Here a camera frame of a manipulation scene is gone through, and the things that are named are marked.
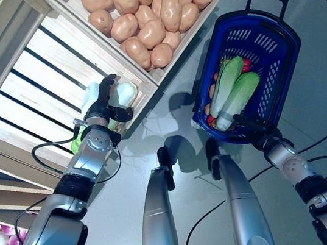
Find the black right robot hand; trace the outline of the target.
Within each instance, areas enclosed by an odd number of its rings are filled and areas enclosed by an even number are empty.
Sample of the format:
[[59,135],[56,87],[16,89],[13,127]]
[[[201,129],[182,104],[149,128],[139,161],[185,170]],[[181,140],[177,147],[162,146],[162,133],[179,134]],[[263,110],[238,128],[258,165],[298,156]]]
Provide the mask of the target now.
[[268,124],[261,118],[250,119],[240,114],[235,114],[233,118],[238,125],[245,128],[245,136],[260,151],[263,151],[271,142],[283,137],[276,126]]

